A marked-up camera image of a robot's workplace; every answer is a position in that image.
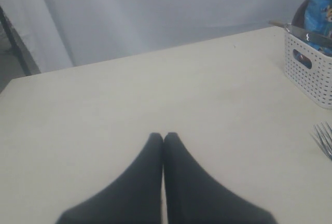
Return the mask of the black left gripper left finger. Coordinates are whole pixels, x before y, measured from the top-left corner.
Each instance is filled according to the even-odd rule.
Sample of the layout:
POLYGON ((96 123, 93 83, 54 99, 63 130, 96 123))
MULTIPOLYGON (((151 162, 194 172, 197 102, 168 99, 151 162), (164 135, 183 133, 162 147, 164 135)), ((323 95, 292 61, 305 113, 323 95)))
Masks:
POLYGON ((161 223, 163 138, 151 133, 130 166, 110 185, 66 210, 58 223, 161 223))

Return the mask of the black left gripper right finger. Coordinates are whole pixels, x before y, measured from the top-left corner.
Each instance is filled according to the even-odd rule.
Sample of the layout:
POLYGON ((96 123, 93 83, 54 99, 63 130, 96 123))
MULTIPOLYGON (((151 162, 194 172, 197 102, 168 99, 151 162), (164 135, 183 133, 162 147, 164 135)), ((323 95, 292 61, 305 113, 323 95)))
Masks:
POLYGON ((163 168, 169 223, 276 223, 270 212, 210 176, 177 133, 164 138, 163 168))

